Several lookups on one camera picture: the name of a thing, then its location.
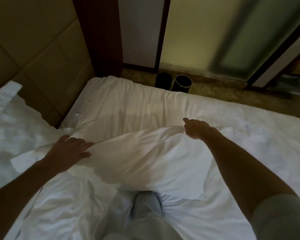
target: light blue pants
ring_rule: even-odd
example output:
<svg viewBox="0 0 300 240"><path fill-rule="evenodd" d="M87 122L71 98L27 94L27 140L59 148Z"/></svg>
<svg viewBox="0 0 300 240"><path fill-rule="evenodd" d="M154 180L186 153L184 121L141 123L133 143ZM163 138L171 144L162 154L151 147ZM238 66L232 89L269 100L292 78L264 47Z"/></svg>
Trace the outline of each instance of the light blue pants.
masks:
<svg viewBox="0 0 300 240"><path fill-rule="evenodd" d="M182 239L164 219L162 202L151 191L140 192L131 211L131 222L123 235L109 234L104 240Z"/></svg>

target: white bedsheet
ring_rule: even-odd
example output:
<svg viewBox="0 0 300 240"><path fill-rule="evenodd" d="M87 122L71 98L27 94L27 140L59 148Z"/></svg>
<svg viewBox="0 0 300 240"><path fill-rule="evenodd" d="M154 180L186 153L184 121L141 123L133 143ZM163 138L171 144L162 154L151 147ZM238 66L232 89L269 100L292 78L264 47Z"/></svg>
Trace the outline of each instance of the white bedsheet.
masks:
<svg viewBox="0 0 300 240"><path fill-rule="evenodd" d="M228 137L300 195L300 119L296 117L108 77L89 81L63 126L86 128L93 132L85 134L86 140L104 141L183 125L183 117L232 128ZM18 239L100 239L123 231L136 193L93 183L98 187L68 173L52 179ZM204 181L203 200L164 195L163 202L166 219L184 239L255 239L214 161Z"/></svg>

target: wooden panel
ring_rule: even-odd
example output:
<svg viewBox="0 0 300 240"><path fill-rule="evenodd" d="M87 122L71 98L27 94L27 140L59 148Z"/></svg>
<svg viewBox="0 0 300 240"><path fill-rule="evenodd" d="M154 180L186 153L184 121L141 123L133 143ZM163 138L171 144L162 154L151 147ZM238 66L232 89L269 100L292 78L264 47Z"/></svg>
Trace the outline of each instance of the wooden panel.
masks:
<svg viewBox="0 0 300 240"><path fill-rule="evenodd" d="M123 70L118 0L73 0L96 76Z"/></svg>

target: wall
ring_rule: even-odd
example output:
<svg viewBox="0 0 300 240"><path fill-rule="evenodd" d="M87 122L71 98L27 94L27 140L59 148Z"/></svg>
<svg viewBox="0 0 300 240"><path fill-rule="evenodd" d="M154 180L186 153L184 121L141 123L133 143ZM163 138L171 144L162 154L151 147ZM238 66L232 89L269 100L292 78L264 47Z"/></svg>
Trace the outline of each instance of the wall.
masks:
<svg viewBox="0 0 300 240"><path fill-rule="evenodd" d="M155 67L164 0L118 0L123 62Z"/></svg>
<svg viewBox="0 0 300 240"><path fill-rule="evenodd" d="M206 72L242 0L171 0L160 66Z"/></svg>
<svg viewBox="0 0 300 240"><path fill-rule="evenodd" d="M0 87L19 95L57 126L94 77L72 0L0 0Z"/></svg>

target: person's right hand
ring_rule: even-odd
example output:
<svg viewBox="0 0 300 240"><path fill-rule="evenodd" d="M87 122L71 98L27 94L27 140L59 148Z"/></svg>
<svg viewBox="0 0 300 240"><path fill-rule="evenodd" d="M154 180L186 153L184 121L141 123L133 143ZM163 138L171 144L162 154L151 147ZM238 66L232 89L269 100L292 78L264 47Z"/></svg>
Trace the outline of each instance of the person's right hand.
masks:
<svg viewBox="0 0 300 240"><path fill-rule="evenodd" d="M38 162L55 174L62 173L81 159L91 157L91 153L86 152L86 150L93 145L94 142L86 142L84 139L70 138L70 135L64 135Z"/></svg>
<svg viewBox="0 0 300 240"><path fill-rule="evenodd" d="M212 133L217 131L215 128L211 127L208 123L200 120L189 120L188 118L183 118L185 133L192 139L203 140L203 137L207 133Z"/></svg>

